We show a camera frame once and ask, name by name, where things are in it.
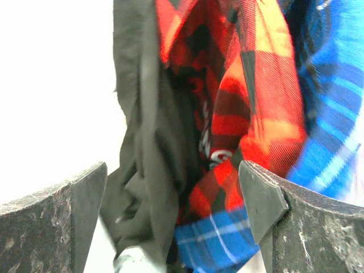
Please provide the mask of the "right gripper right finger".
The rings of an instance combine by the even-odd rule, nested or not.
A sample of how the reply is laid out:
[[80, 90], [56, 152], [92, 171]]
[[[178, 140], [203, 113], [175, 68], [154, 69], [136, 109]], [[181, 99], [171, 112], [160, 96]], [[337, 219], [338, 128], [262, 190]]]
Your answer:
[[267, 272], [363, 272], [363, 208], [242, 161], [239, 182]]

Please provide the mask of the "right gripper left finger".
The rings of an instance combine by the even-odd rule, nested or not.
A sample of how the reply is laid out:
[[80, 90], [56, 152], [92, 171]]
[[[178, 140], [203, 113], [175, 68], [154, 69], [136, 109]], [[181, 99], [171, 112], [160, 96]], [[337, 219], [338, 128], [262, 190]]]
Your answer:
[[1, 205], [1, 272], [83, 272], [107, 182], [99, 162]]

